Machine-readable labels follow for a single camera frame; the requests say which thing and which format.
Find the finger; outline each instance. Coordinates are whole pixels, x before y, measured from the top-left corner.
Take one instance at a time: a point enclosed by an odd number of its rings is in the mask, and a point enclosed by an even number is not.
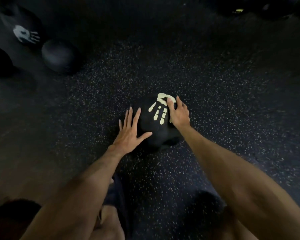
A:
[[[128,127],[128,128],[131,127],[132,114],[133,114],[133,110],[132,110],[132,107],[130,107],[130,109],[129,109],[129,114],[128,114],[128,121],[127,121],[127,127]]]
[[[122,131],[122,122],[119,120],[119,130]]]
[[[146,132],[138,138],[139,143],[143,142],[148,137],[152,136],[152,132]]]
[[[176,103],[178,104],[178,108],[182,108],[182,102],[179,96],[176,97]]]
[[[138,110],[136,111],[136,115],[135,115],[134,118],[133,118],[133,124],[132,124],[132,127],[133,127],[134,129],[137,128],[138,120],[139,120],[140,114],[141,114],[141,108],[138,108]]]
[[[127,127],[127,119],[128,119],[128,109],[126,111],[126,117],[124,118],[123,128]]]
[[[174,111],[174,106],[173,106],[173,101],[171,98],[167,98],[167,105],[169,107],[170,113],[172,113],[172,111]]]

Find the hand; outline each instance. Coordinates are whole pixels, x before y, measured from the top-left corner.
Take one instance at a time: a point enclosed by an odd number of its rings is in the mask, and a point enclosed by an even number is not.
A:
[[[178,104],[177,109],[174,109],[173,101],[171,98],[167,98],[167,105],[170,110],[170,118],[173,125],[180,129],[184,126],[190,126],[190,118],[189,118],[189,111],[187,105],[185,105],[179,98],[176,97],[176,103]]]
[[[152,132],[146,132],[137,138],[137,124],[141,114],[141,108],[137,110],[131,126],[132,113],[132,107],[130,107],[129,111],[126,111],[123,126],[121,120],[119,120],[120,132],[113,144],[110,146],[124,155],[132,152],[142,141],[152,135]]]

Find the handprint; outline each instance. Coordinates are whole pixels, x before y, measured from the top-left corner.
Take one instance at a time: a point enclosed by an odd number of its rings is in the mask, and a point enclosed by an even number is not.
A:
[[[167,101],[165,101],[164,99],[166,98],[170,98],[173,103],[176,103],[176,99],[174,97],[172,97],[171,95],[165,94],[165,93],[159,93],[158,97],[157,97],[157,101],[152,104],[152,106],[148,109],[149,112],[151,112],[154,107],[156,106],[157,102],[161,103],[162,105],[166,106],[166,108],[163,109],[163,113],[160,119],[160,124],[163,125],[164,124],[164,118],[166,117],[166,114],[168,112],[168,105],[167,105]],[[153,120],[157,120],[158,116],[159,116],[159,110],[162,108],[161,105],[158,106],[158,109],[153,117]]]
[[[16,25],[14,27],[13,33],[22,43],[24,42],[24,40],[27,40],[28,42],[31,42],[33,44],[40,42],[40,36],[38,32],[26,30],[20,25]]]

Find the black floor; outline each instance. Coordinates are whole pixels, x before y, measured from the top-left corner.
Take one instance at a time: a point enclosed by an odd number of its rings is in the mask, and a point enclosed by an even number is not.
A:
[[[133,101],[165,92],[188,105],[194,128],[260,167],[300,206],[299,19],[224,18],[200,0],[86,2],[21,1],[50,36],[86,55],[74,76],[49,71],[0,23],[0,47],[23,70],[0,80],[0,172],[18,170],[18,157],[35,168],[18,180],[49,168],[65,182],[103,154]],[[133,239],[204,239],[221,209],[184,142],[125,157],[119,175]]]

